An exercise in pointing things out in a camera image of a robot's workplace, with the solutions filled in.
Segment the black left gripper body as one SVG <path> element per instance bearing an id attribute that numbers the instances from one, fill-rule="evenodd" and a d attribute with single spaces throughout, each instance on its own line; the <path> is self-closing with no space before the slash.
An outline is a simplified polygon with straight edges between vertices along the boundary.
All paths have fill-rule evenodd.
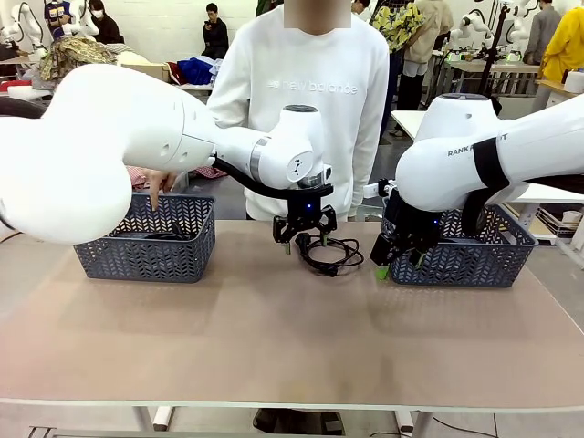
<path id="1" fill-rule="evenodd" d="M 287 217 L 297 218 L 299 228 L 317 228 L 321 217 L 322 200 L 332 194 L 332 185 L 292 190 L 287 195 Z"/>

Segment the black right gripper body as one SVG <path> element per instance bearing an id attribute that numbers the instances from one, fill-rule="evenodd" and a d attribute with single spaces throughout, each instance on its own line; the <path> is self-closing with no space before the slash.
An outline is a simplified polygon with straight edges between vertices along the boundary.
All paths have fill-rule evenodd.
<path id="1" fill-rule="evenodd" d="M 440 212 L 426 212 L 407 204 L 398 191 L 392 191 L 385 205 L 384 217 L 393 225 L 390 232 L 399 249 L 430 249 L 440 239 Z"/>

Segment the person's right hand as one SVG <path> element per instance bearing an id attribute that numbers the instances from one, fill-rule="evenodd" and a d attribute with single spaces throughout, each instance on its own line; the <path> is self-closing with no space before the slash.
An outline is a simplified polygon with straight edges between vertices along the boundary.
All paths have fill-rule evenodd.
<path id="1" fill-rule="evenodd" d="M 156 211 L 159 205 L 159 193 L 168 193 L 177 179 L 176 172 L 162 172 L 146 169 L 144 171 L 149 185 L 151 209 Z"/>

